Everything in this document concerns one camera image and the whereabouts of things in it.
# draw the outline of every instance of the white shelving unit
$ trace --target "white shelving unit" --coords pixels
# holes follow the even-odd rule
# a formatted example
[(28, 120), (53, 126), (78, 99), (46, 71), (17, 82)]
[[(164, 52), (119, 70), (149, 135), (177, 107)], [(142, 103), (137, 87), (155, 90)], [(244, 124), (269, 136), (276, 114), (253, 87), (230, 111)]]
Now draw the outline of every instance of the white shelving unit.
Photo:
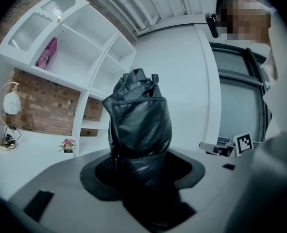
[(67, 18), (65, 24), (103, 50), (118, 33), (117, 28), (90, 5)]
[[(36, 67), (54, 37), (57, 51), (47, 69)], [(72, 129), (78, 145), (75, 157), (109, 147), (110, 116), (103, 109), (100, 122), (83, 120), (87, 99), (109, 96), (129, 72), (135, 54), (130, 42), (88, 1), (42, 0), (18, 20), (0, 45), (0, 87), (11, 67), (16, 67), (80, 91)], [(81, 128), (97, 129), (98, 135), (80, 137)]]

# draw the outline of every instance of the lamp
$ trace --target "lamp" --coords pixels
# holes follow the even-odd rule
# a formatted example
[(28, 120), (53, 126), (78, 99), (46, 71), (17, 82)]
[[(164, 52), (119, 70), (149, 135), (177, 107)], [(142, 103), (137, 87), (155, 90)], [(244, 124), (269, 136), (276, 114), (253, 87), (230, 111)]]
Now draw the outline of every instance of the lamp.
[(8, 93), (4, 100), (3, 100), (3, 108), (4, 108), (4, 111), (7, 113), (7, 114), (11, 114), (11, 115), (16, 115), (19, 110), (20, 110), (20, 107), (21, 107), (21, 101), (20, 101), (20, 97), (18, 96), (17, 92), (17, 85), (19, 85), (19, 83), (16, 83), (16, 82), (9, 82), (9, 83), (6, 83), (5, 85), (3, 85), (3, 87), (1, 88), (1, 90), (7, 85), (7, 84), (10, 84), (10, 83), (15, 83), (15, 87), (13, 88), (12, 92)]
[[(5, 85), (2, 86), (2, 88), (0, 89), (0, 92), (7, 84), (10, 84), (10, 83), (14, 83), (16, 85), (15, 85), (15, 87), (12, 89), (12, 91), (10, 93), (6, 94), (6, 96), (5, 96), (4, 100), (3, 100), (3, 108), (4, 108), (4, 111), (6, 113), (11, 114), (11, 115), (16, 115), (20, 111), (20, 108), (21, 108), (20, 97), (17, 94), (17, 92), (18, 92), (17, 86), (19, 85), (19, 83), (8, 82), (8, 83), (6, 83)], [(16, 141), (20, 138), (20, 135), (21, 135), (20, 131), (14, 126), (8, 126), (2, 120), (1, 117), (0, 117), (0, 119), (7, 126), (3, 138), (0, 139), (0, 149), (2, 151), (13, 150), (13, 149), (16, 148)], [(6, 134), (6, 131), (7, 131), (8, 128), (13, 132), (14, 135), (15, 135), (14, 130), (15, 131), (17, 130), (19, 132), (19, 138), (18, 139), (14, 139), (10, 134)]]

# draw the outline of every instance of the person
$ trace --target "person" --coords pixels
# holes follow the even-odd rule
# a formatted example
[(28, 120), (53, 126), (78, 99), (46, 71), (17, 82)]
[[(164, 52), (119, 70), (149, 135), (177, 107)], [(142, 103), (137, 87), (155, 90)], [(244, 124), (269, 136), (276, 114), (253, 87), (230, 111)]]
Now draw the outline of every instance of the person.
[(270, 90), (263, 96), (272, 113), (265, 140), (287, 132), (287, 28), (275, 8), (258, 0), (217, 0), (216, 27), (227, 39), (271, 47), (263, 68)]

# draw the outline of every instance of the ceiling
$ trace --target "ceiling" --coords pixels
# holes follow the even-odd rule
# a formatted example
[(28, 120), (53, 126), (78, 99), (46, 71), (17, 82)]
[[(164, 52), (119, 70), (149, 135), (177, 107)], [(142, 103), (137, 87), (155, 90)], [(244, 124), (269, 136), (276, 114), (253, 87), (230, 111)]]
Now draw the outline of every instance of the ceiling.
[(106, 0), (114, 14), (137, 36), (164, 27), (206, 23), (204, 15), (214, 13), (216, 0)]

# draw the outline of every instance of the shelf compartment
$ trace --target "shelf compartment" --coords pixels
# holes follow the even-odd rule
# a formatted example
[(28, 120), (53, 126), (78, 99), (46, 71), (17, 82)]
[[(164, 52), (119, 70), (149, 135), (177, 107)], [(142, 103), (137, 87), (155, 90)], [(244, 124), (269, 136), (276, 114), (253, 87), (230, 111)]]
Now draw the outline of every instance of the shelf compartment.
[(51, 0), (41, 7), (42, 10), (54, 16), (60, 16), (63, 12), (75, 5), (75, 0)]
[(65, 87), (71, 88), (71, 89), (76, 90), (76, 91), (82, 92), (82, 91), (87, 90), (87, 88), (85, 86), (80, 86), (80, 85), (74, 84), (70, 78), (61, 79), (58, 75), (56, 75), (52, 72), (49, 72), (47, 70), (38, 68), (36, 66), (30, 66), (27, 68), (20, 68), (20, 69), (22, 69), (26, 72), (29, 72), (33, 75), (36, 75), (38, 77), (41, 77), (43, 79), (52, 81), (52, 82), (57, 83), (57, 84), (61, 84)]
[(125, 69), (109, 55), (105, 55), (96, 75), (91, 83), (91, 91), (108, 97), (112, 94), (114, 86), (122, 75), (126, 73)]
[(117, 29), (90, 5), (74, 13), (64, 23), (103, 50), (109, 46), (111, 37), (118, 33)]
[(134, 60), (135, 53), (134, 47), (119, 33), (109, 49), (108, 55), (128, 72)]
[(80, 136), (80, 156), (109, 148), (108, 130), (98, 130), (97, 136)]
[(107, 130), (109, 128), (110, 115), (105, 108), (102, 110), (100, 121), (83, 120), (82, 129)]
[(57, 51), (47, 71), (79, 86), (89, 86), (102, 51), (66, 25), (61, 25)]
[(52, 20), (39, 13), (32, 14), (14, 33), (8, 44), (28, 51), (32, 43), (51, 22)]

